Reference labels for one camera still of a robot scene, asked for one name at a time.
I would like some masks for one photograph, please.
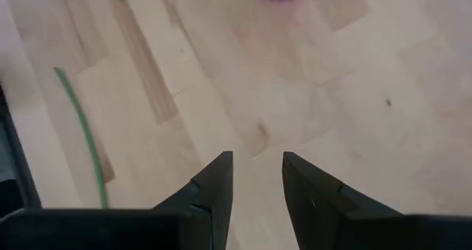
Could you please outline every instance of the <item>wooden floor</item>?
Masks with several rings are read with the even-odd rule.
[[[401,212],[472,214],[472,0],[0,0],[0,74],[44,206],[149,208],[235,152],[228,249],[294,249],[292,150]]]

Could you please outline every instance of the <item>green wire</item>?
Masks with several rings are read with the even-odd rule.
[[[83,130],[83,135],[86,138],[87,146],[89,148],[88,151],[90,152],[91,159],[94,162],[95,176],[97,177],[98,193],[100,194],[100,202],[102,205],[102,209],[106,209],[108,208],[108,200],[106,197],[106,188],[105,188],[105,182],[103,181],[102,168],[100,166],[100,159],[98,158],[98,152],[94,144],[94,139],[91,136],[91,132],[90,132],[89,124],[87,123],[86,116],[83,113],[82,108],[80,107],[79,101],[77,100],[74,94],[74,91],[72,90],[72,87],[69,81],[67,80],[66,75],[64,74],[64,71],[57,67],[54,68],[54,71],[56,72],[56,75],[58,76],[60,82],[62,83],[64,90],[66,90],[66,93],[69,96],[69,99],[71,100],[71,103],[74,106],[75,111],[79,117],[80,125],[82,126],[82,130]]]

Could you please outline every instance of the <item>green cable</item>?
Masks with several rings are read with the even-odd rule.
[[[100,159],[98,158],[98,152],[94,144],[94,139],[91,136],[91,132],[90,132],[89,124],[87,123],[86,116],[83,113],[82,108],[80,107],[79,101],[77,100],[74,94],[74,91],[72,90],[72,87],[69,81],[67,80],[66,75],[64,74],[64,71],[57,67],[54,68],[54,71],[56,72],[56,75],[58,76],[60,82],[62,83],[64,90],[66,90],[66,93],[69,96],[69,99],[71,100],[71,103],[74,106],[75,111],[79,117],[80,125],[82,126],[83,135],[86,138],[87,146],[89,148],[88,151],[90,152],[91,159],[94,162],[95,176],[97,177],[98,193],[100,194],[100,202],[102,205],[102,209],[106,209],[108,208],[108,200],[106,197],[106,188],[105,188],[105,182],[103,181],[102,168],[100,166]]]

